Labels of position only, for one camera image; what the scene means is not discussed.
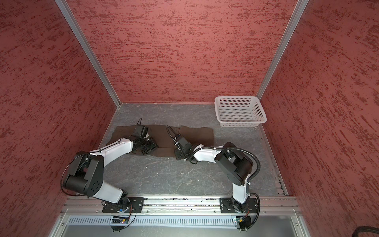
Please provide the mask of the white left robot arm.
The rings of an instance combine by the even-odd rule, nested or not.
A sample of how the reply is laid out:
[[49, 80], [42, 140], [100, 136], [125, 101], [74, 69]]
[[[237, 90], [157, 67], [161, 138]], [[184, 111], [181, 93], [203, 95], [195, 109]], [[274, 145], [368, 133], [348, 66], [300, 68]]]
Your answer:
[[127, 192], [104, 181], [104, 168], [125, 154], [139, 151], [149, 155], [156, 148], [153, 138], [120, 138], [98, 150], [79, 152], [62, 174], [61, 190], [99, 199], [114, 212], [132, 212]]

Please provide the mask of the brown corduroy trousers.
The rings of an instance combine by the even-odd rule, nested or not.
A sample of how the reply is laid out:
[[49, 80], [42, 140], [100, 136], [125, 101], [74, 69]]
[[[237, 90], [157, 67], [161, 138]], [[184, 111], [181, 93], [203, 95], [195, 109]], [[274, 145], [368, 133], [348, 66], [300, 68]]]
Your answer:
[[[120, 138], [126, 138], [133, 134], [135, 125], [118, 126], [112, 133], [112, 136], [107, 143], [108, 145], [117, 141]], [[148, 124], [148, 134], [153, 137], [157, 144], [157, 148], [150, 153], [155, 157], [175, 157], [173, 140], [169, 137], [165, 125]], [[214, 131], [209, 127], [191, 128], [187, 126], [173, 127], [173, 130], [182, 135], [191, 144], [202, 144], [205, 146], [214, 145]]]

